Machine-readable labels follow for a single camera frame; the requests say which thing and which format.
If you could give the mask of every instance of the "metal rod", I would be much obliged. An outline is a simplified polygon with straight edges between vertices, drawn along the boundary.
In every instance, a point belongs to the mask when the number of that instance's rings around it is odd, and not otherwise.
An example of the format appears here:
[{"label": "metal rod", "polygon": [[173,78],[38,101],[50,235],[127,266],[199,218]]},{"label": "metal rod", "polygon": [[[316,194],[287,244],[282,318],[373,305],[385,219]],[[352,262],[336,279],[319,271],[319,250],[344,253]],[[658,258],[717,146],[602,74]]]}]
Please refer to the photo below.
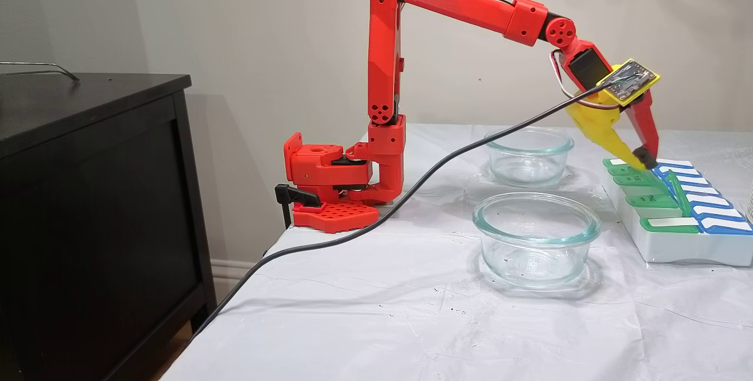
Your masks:
[{"label": "metal rod", "polygon": [[[0,65],[46,65],[46,66],[54,66],[56,68],[60,68],[62,73],[70,78],[73,81],[81,81],[77,76],[73,75],[68,71],[67,69],[63,68],[60,65],[49,63],[49,62],[0,62]],[[22,73],[47,73],[45,71],[27,71],[27,72],[12,72],[12,73],[3,73],[2,75],[22,75]]]}]

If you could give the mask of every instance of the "black clamp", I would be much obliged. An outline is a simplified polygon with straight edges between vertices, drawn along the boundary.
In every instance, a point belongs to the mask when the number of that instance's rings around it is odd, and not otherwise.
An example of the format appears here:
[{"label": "black clamp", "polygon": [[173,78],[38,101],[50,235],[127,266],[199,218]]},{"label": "black clamp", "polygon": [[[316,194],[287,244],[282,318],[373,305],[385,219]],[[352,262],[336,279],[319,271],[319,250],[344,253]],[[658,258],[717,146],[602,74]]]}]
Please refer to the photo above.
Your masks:
[{"label": "black clamp", "polygon": [[290,218],[291,203],[300,203],[310,208],[322,207],[322,201],[319,200],[318,195],[290,185],[276,185],[275,197],[277,198],[277,202],[282,205],[282,218],[285,220],[285,229],[288,229],[292,223]]}]

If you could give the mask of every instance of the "empty glass bowl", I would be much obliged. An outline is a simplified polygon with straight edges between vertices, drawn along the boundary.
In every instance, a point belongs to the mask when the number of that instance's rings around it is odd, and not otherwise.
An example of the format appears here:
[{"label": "empty glass bowl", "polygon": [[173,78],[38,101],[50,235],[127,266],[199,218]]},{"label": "empty glass bowl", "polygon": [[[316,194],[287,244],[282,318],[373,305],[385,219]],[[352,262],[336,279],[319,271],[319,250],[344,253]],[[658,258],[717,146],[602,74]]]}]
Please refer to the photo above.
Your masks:
[{"label": "empty glass bowl", "polygon": [[489,197],[474,211],[481,253],[494,273],[517,285],[549,287],[583,270],[588,248],[601,233],[588,207],[546,193]]},{"label": "empty glass bowl", "polygon": [[489,167],[494,177],[506,185],[551,185],[562,177],[573,144],[572,138],[554,129],[520,129],[487,143]]}]

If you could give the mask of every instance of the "green lid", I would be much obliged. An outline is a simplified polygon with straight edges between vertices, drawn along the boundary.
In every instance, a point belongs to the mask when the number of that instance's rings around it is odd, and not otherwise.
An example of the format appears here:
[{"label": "green lid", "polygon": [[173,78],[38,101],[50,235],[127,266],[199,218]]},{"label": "green lid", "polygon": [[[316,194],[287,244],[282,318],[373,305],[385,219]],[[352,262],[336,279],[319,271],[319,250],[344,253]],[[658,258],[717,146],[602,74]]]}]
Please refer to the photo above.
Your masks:
[{"label": "green lid", "polygon": [[607,172],[610,175],[636,175],[640,173],[627,164],[607,167]]},{"label": "green lid", "polygon": [[648,223],[648,218],[641,218],[641,226],[651,233],[698,233],[698,228],[694,225],[653,226]]},{"label": "green lid", "polygon": [[646,196],[627,196],[625,200],[635,208],[678,209],[672,197],[666,194],[648,194]]},{"label": "green lid", "polygon": [[677,204],[680,205],[680,209],[682,209],[682,215],[684,217],[691,216],[691,203],[688,202],[688,197],[685,196],[685,191],[682,190],[677,175],[672,171],[667,172],[667,181],[672,185],[672,188],[675,191],[675,199],[677,199]]},{"label": "green lid", "polygon": [[651,183],[651,181],[648,180],[648,178],[643,177],[643,175],[640,174],[634,174],[634,175],[615,175],[612,177],[614,180],[614,183],[619,186],[653,186],[654,184]]}]

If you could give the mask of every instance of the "baseboard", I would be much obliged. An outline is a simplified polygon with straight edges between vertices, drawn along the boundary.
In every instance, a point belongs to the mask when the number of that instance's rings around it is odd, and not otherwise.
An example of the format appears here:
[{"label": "baseboard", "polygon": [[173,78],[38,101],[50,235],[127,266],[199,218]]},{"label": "baseboard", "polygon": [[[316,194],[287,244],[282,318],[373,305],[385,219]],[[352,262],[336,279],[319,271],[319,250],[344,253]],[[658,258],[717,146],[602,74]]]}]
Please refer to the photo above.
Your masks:
[{"label": "baseboard", "polygon": [[212,274],[215,281],[217,301],[222,301],[236,286],[239,280],[256,262],[239,262],[237,260],[212,259]]}]

